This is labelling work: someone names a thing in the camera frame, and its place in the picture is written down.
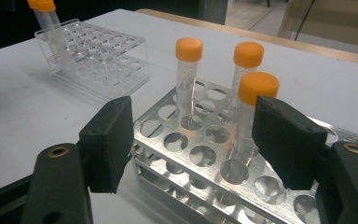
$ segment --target orange cap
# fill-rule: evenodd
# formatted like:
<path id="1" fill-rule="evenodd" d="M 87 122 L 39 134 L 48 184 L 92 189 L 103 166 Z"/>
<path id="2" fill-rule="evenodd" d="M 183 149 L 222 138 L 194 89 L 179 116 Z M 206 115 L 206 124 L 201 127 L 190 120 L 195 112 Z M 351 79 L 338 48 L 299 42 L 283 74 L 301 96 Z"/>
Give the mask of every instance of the orange cap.
<path id="1" fill-rule="evenodd" d="M 264 48 L 255 42 L 242 42 L 235 47 L 234 63 L 240 67 L 254 68 L 263 60 Z"/>
<path id="2" fill-rule="evenodd" d="M 27 2 L 28 2 L 28 6 L 29 6 L 31 9 L 36 9 L 36 8 L 37 8 L 36 0 L 27 0 Z"/>
<path id="3" fill-rule="evenodd" d="M 178 60 L 194 63 L 202 57 L 202 42 L 196 38 L 186 37 L 176 41 L 176 58 Z"/>
<path id="4" fill-rule="evenodd" d="M 56 9 L 53 0 L 37 0 L 36 6 L 37 10 L 42 12 L 52 11 Z"/>
<path id="5" fill-rule="evenodd" d="M 279 80 L 268 73 L 250 72 L 241 78 L 238 97 L 247 105 L 255 106 L 258 95 L 276 97 Z"/>

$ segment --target white table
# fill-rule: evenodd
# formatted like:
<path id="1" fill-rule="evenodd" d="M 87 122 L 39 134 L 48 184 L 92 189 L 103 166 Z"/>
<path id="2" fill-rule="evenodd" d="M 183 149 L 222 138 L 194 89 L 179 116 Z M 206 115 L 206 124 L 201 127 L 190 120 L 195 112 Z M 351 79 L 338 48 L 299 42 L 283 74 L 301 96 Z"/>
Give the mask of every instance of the white table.
<path id="1" fill-rule="evenodd" d="M 230 87 L 235 45 L 258 41 L 266 50 L 259 70 L 280 80 L 278 98 L 310 117 L 358 133 L 358 55 L 351 54 L 353 60 L 347 62 L 348 54 L 340 51 L 322 49 L 321 55 L 304 51 L 304 45 L 291 47 L 286 40 L 274 42 L 255 33 L 217 31 L 214 25 L 207 29 L 202 21 L 185 22 L 193 24 L 188 25 L 183 18 L 166 20 L 145 13 L 150 11 L 116 10 L 87 21 L 146 38 L 151 77 L 131 95 L 134 119 L 175 86 L 175 41 L 194 36 L 204 44 L 199 77 Z M 37 154 L 46 147 L 76 143 L 79 131 L 104 103 L 55 79 L 35 39 L 0 49 L 0 187 L 31 174 Z M 95 223 L 203 221 L 168 196 L 139 184 L 131 165 L 117 195 L 91 194 L 91 200 Z"/>

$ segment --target metal test tube rack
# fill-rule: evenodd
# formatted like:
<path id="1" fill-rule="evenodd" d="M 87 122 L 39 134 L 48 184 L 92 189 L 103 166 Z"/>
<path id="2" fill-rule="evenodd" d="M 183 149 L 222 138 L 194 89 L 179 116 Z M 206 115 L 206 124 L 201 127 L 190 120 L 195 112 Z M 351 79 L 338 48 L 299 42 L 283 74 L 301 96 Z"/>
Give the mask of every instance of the metal test tube rack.
<path id="1" fill-rule="evenodd" d="M 285 189 L 259 154 L 243 167 L 243 179 L 230 180 L 229 166 L 238 165 L 227 159 L 235 136 L 225 124 L 230 89 L 199 78 L 196 86 L 191 125 L 174 114 L 175 89 L 135 121 L 131 153 L 138 179 L 212 223 L 319 223 L 317 183 L 311 190 Z M 358 143 L 357 134 L 314 121 L 329 132 L 327 145 Z"/>

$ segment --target dark background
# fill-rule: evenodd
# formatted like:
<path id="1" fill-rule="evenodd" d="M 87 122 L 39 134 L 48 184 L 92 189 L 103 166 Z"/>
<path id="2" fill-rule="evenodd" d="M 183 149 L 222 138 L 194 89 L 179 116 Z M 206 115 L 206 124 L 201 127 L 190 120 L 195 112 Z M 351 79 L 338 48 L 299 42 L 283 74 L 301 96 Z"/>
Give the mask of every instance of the dark background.
<path id="1" fill-rule="evenodd" d="M 200 0 L 55 0 L 60 22 L 81 21 L 115 9 L 150 8 L 194 19 L 199 18 Z M 0 0 L 0 48 L 34 38 L 40 30 L 26 0 Z"/>

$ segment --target wire test tube rack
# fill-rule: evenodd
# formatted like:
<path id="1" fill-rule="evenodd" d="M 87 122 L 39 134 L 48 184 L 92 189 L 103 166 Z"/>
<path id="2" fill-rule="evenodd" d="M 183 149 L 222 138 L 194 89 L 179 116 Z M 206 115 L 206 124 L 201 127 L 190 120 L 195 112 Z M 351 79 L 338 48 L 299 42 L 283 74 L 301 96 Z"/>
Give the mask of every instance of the wire test tube rack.
<path id="1" fill-rule="evenodd" d="M 47 30 L 35 33 L 57 77 L 105 99 L 129 95 L 148 81 L 144 38 L 79 20 L 64 22 L 59 29 L 71 60 L 51 52 Z"/>
<path id="2" fill-rule="evenodd" d="M 173 89 L 136 120 L 131 153 L 138 180 L 212 223 L 320 223 L 316 182 L 311 190 L 285 189 L 260 154 L 247 164 L 228 159 L 235 136 L 225 122 L 230 92 L 198 78 L 191 117 L 175 116 Z M 358 144 L 357 134 L 313 121 L 329 132 L 327 145 L 338 140 Z M 242 173 L 231 178 L 230 170 Z"/>

